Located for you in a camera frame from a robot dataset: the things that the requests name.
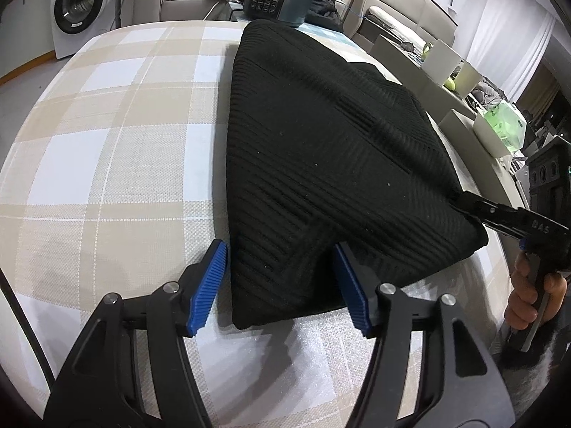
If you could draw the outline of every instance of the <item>plaid tablecloth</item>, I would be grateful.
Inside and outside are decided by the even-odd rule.
[[[210,241],[228,240],[225,152],[233,58],[245,24],[159,22],[92,39],[46,88],[0,173],[0,265],[57,373],[102,296],[148,294]],[[342,34],[301,30],[348,61],[376,65]],[[465,189],[477,191],[441,135]],[[458,296],[491,342],[509,293],[498,237],[406,289]],[[39,414],[49,392],[0,295],[0,363]],[[145,335],[143,395],[158,415]],[[226,279],[187,350],[215,426],[344,426],[372,342],[346,310],[238,331]],[[402,414],[420,368],[415,333]]]

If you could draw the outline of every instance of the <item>tile floor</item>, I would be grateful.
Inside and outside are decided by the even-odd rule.
[[[35,102],[69,59],[46,62],[0,86],[0,167]]]

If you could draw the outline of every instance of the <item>beige headboard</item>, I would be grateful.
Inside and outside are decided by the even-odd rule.
[[[456,23],[432,0],[353,0],[351,9],[365,16],[371,6],[379,6],[402,24],[414,30],[425,41],[442,39],[452,46]],[[352,37],[359,29],[361,19],[349,12],[343,32]]]

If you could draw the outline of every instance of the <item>finger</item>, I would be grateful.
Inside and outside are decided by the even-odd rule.
[[[525,302],[533,304],[537,301],[537,290],[519,271],[512,274],[512,285],[517,295]]]
[[[512,291],[512,294],[509,295],[507,303],[520,319],[526,323],[535,322],[537,310],[531,304],[523,301],[515,291]]]
[[[550,273],[545,276],[544,288],[551,296],[545,308],[542,323],[548,322],[559,312],[567,292],[567,281],[559,273]]]
[[[516,330],[525,330],[529,325],[529,323],[527,323],[525,320],[520,319],[520,317],[516,315],[511,306],[506,308],[504,312],[504,318],[507,324]]]
[[[518,271],[523,277],[527,277],[532,270],[532,267],[529,263],[529,259],[525,255],[525,252],[520,251],[516,258],[516,271]]]

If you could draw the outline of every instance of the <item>green object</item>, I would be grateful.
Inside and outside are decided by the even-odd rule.
[[[428,52],[430,51],[430,48],[432,48],[433,46],[434,45],[430,42],[427,42],[426,45],[424,45],[423,53],[420,55],[420,59],[422,61],[426,59],[426,57],[428,56]]]
[[[515,106],[502,100],[484,114],[484,118],[510,153],[521,149],[527,122]]]
[[[452,91],[452,92],[453,92],[454,90],[456,90],[456,83],[452,80],[451,77],[449,77],[449,78],[447,79],[447,81],[444,82],[444,86],[445,86],[446,88],[448,88],[448,89],[449,89],[450,91]]]

